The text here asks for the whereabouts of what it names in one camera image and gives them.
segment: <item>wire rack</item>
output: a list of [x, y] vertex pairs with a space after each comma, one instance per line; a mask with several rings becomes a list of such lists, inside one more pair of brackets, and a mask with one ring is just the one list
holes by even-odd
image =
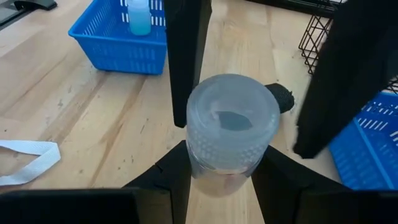
[[[328, 10], [332, 10], [333, 12], [337, 10], [339, 5], [343, 2], [345, 2], [345, 0], [320, 0], [319, 4], [317, 4], [317, 8], [320, 11], [324, 11], [328, 8]], [[325, 18], [316, 14], [312, 15], [300, 41], [298, 48], [302, 51], [301, 55], [304, 57], [304, 63], [308, 66], [308, 73], [310, 75], [314, 74], [319, 51], [328, 37], [332, 22], [333, 19], [331, 18]], [[398, 76], [389, 82], [386, 90], [398, 94]]]

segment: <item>wooden table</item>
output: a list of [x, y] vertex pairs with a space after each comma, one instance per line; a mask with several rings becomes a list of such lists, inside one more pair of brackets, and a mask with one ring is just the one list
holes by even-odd
[[[54, 141], [62, 159], [35, 181], [3, 187], [121, 187], [185, 138], [173, 124], [168, 66], [159, 77], [97, 71], [68, 29], [90, 0], [58, 0], [0, 32], [0, 139]], [[304, 161], [290, 151], [309, 81], [297, 49], [310, 16], [242, 0], [213, 0], [201, 79], [238, 73], [293, 91], [272, 145], [338, 180], [330, 153]], [[0, 175], [32, 156], [0, 150]], [[187, 223], [264, 223], [251, 181], [230, 197], [191, 189]]]

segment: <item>blue basket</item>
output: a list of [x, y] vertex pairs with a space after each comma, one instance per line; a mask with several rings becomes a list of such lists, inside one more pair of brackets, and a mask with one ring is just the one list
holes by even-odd
[[398, 189], [398, 96], [380, 93], [329, 145], [354, 190]]
[[147, 36], [130, 32], [126, 0], [94, 0], [69, 30], [100, 70], [159, 75], [167, 43], [164, 5], [149, 0], [152, 30]]

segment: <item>plastic container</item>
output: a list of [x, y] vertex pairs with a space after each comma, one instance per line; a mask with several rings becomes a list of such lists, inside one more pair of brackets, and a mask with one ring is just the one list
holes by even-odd
[[222, 197], [237, 191], [279, 127], [279, 106], [261, 83], [242, 75], [201, 82], [187, 105], [187, 146], [193, 184]]
[[134, 35], [150, 34], [150, 9], [148, 0], [127, 0], [130, 31]]
[[126, 0], [94, 0], [69, 30], [100, 70], [160, 75], [167, 51], [163, 1], [150, 0], [151, 32], [131, 33]]
[[397, 190], [398, 96], [377, 95], [329, 148], [345, 186], [354, 190]]

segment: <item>white strap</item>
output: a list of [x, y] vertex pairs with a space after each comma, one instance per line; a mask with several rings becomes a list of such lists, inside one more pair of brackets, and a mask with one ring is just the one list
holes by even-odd
[[55, 142], [0, 140], [0, 146], [16, 152], [39, 156], [14, 174], [0, 177], [0, 186], [28, 183], [61, 159], [60, 150]]

